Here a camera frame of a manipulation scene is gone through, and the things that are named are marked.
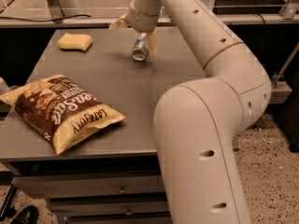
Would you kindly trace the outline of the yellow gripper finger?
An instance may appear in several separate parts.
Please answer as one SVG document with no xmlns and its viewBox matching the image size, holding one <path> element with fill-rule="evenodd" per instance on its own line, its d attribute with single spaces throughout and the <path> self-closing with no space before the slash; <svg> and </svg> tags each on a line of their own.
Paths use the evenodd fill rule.
<svg viewBox="0 0 299 224">
<path fill-rule="evenodd" d="M 148 43 L 150 54 L 156 56 L 158 53 L 158 33 L 156 29 L 150 33 L 146 33 L 146 42 Z"/>
<path fill-rule="evenodd" d="M 129 25 L 127 19 L 126 19 L 126 15 L 122 15 L 120 16 L 118 19 L 116 19 L 115 21 L 113 21 L 108 29 L 109 30 L 114 30 L 114 29 L 120 29 L 120 28 L 127 28 Z"/>
</svg>

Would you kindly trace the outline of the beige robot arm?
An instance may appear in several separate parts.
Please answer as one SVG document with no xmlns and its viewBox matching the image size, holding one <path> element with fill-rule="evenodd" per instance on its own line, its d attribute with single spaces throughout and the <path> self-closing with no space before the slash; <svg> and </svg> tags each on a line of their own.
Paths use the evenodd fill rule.
<svg viewBox="0 0 299 224">
<path fill-rule="evenodd" d="M 161 10 L 206 74 L 171 88 L 155 107 L 156 149 L 172 222 L 251 224 L 233 140 L 267 108 L 269 76 L 200 0 L 133 0 L 112 25 L 152 34 Z"/>
</svg>

